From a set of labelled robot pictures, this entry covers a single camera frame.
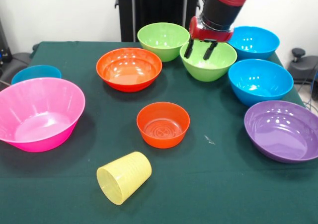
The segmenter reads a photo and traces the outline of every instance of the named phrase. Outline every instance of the plastic cup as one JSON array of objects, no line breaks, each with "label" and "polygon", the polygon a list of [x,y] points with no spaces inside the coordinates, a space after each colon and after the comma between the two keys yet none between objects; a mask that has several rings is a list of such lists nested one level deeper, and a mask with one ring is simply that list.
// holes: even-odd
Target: plastic cup
[{"label": "plastic cup", "polygon": [[151,172],[146,156],[133,152],[98,168],[97,181],[106,197],[121,205],[150,177]]}]

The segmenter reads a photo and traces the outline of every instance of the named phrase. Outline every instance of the lime green bowl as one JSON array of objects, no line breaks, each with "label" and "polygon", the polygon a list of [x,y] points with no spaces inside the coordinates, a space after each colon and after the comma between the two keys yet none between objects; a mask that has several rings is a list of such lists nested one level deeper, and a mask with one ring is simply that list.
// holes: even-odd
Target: lime green bowl
[{"label": "lime green bowl", "polygon": [[178,57],[190,34],[180,25],[160,22],[142,27],[137,38],[144,49],[158,55],[162,62],[168,62]]},{"label": "lime green bowl", "polygon": [[188,72],[199,81],[215,81],[227,73],[230,66],[237,60],[235,49],[227,43],[218,43],[210,58],[204,60],[205,51],[211,43],[194,41],[191,56],[187,59],[184,52],[188,43],[180,49],[180,56]]}]

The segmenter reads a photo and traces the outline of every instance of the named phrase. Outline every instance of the table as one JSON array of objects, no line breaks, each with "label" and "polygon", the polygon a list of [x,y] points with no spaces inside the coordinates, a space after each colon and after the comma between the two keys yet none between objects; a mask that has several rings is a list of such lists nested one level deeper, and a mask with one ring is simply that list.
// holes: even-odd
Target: table
[{"label": "table", "polygon": [[[256,150],[243,116],[246,106],[225,75],[193,79],[181,58],[164,63],[147,89],[122,93],[97,75],[99,57],[138,43],[42,42],[31,65],[58,67],[85,93],[86,107],[60,147],[27,153],[0,144],[1,224],[316,224],[317,161],[282,164]],[[279,63],[276,55],[271,61]],[[285,100],[301,104],[293,89]],[[147,104],[184,107],[190,128],[178,146],[147,145],[136,116]],[[133,151],[150,160],[153,174],[123,205],[102,193],[98,167]]]}]

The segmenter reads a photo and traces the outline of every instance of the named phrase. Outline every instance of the orange bowl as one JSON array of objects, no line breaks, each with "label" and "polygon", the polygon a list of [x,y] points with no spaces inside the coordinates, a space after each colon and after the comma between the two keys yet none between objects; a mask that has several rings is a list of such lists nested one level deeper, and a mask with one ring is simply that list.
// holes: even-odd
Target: orange bowl
[{"label": "orange bowl", "polygon": [[189,125],[187,111],[170,102],[149,104],[137,115],[137,126],[145,142],[160,149],[179,144]]},{"label": "orange bowl", "polygon": [[112,88],[135,92],[154,82],[162,70],[162,62],[150,51],[122,48],[104,54],[98,60],[96,70]]}]

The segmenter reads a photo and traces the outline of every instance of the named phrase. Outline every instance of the bowl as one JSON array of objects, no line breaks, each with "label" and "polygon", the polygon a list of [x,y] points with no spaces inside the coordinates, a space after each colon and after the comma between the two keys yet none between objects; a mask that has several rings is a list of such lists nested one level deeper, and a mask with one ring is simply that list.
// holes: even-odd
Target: bowl
[{"label": "bowl", "polygon": [[218,43],[210,58],[204,60],[203,56],[211,43],[194,41],[192,53],[187,59],[184,53],[188,43],[180,49],[182,62],[188,72],[199,81],[215,81],[227,73],[230,66],[236,61],[237,53],[227,43]]},{"label": "bowl", "polygon": [[0,140],[24,151],[42,152],[71,135],[85,97],[70,81],[34,78],[1,91],[0,106]]},{"label": "bowl", "polygon": [[144,49],[168,62],[178,57],[181,46],[188,42],[190,34],[180,25],[161,22],[142,27],[137,37]]},{"label": "bowl", "polygon": [[160,149],[179,144],[189,125],[186,110],[170,102],[149,104],[137,115],[137,126],[145,142]]},{"label": "bowl", "polygon": [[258,59],[233,64],[229,69],[229,79],[235,95],[246,106],[280,100],[294,85],[293,77],[282,66]]},{"label": "bowl", "polygon": [[238,53],[238,59],[267,59],[278,48],[279,38],[271,31],[252,26],[234,29],[229,41]]},{"label": "bowl", "polygon": [[287,101],[264,101],[245,114],[246,131],[267,157],[284,163],[318,157],[318,117]]},{"label": "bowl", "polygon": [[61,78],[62,74],[54,66],[50,65],[36,65],[25,68],[19,71],[11,80],[11,84],[16,84],[20,81],[25,81],[28,79],[38,78],[38,77],[56,77]]},{"label": "bowl", "polygon": [[103,55],[96,70],[112,88],[135,92],[155,81],[162,70],[162,62],[156,54],[145,49],[122,48]]}]

